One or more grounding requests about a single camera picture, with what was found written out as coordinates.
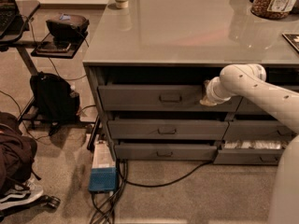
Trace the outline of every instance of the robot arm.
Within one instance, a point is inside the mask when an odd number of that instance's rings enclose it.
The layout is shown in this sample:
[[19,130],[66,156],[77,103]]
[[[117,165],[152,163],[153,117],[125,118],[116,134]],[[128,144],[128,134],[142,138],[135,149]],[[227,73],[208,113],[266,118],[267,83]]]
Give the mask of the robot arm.
[[[259,64],[232,64],[206,84],[202,105],[216,105],[241,95],[299,133],[299,94],[265,82]],[[280,159],[268,223],[298,223],[299,136],[288,145]]]

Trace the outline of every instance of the black backpack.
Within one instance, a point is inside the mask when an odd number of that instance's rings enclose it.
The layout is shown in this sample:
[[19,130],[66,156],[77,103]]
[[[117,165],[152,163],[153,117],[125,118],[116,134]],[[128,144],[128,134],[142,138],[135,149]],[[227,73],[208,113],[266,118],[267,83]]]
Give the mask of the black backpack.
[[40,72],[31,76],[30,86],[35,97],[38,114],[51,122],[74,123],[78,121],[79,94],[63,78]]
[[28,180],[36,154],[33,138],[21,135],[17,119],[0,111],[0,194]]

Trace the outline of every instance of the shoe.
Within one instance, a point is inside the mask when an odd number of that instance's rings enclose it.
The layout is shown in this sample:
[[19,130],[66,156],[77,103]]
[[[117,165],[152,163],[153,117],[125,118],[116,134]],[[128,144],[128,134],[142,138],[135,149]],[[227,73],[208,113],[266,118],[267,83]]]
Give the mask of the shoe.
[[4,197],[0,199],[0,210],[34,202],[40,198],[44,192],[41,186],[34,183],[34,179],[27,180],[24,185],[28,187],[29,190],[24,190],[16,185],[13,189],[8,190],[4,194]]

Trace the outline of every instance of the laptop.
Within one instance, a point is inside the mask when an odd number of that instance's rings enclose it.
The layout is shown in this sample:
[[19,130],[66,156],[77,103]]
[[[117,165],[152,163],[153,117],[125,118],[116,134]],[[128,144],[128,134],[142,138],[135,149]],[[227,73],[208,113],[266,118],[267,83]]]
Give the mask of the laptop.
[[9,25],[19,14],[15,0],[0,0],[0,38],[5,35]]

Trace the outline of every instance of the floor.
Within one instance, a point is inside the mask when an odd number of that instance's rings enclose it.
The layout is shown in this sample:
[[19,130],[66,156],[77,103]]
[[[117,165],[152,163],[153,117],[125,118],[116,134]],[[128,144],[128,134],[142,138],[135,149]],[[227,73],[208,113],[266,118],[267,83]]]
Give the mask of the floor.
[[[36,40],[48,32],[45,20],[57,13],[83,15],[90,20],[87,43],[93,38],[103,10],[39,9],[32,22]],[[27,32],[24,39],[33,39]],[[33,58],[38,71],[56,74],[67,79],[80,94],[81,106],[93,105],[82,59],[88,46],[83,43],[72,60]],[[32,92],[30,74],[15,49],[0,53],[0,110],[19,116]],[[96,110],[84,110],[82,117],[96,117]],[[95,209],[88,191],[93,154],[87,150],[86,127],[63,127],[48,137],[44,124],[35,130],[25,123],[38,140],[34,170],[42,177],[37,181],[44,193],[58,197],[57,210],[37,206],[10,217],[4,223],[84,224],[91,221]],[[24,135],[28,135],[21,126]],[[133,183],[159,185],[173,181],[193,170],[199,161],[129,161],[128,180]],[[187,178],[162,188],[140,188],[127,185],[115,209],[115,223],[167,224],[264,224],[267,220],[277,167],[205,165]],[[99,194],[97,203],[107,199]]]

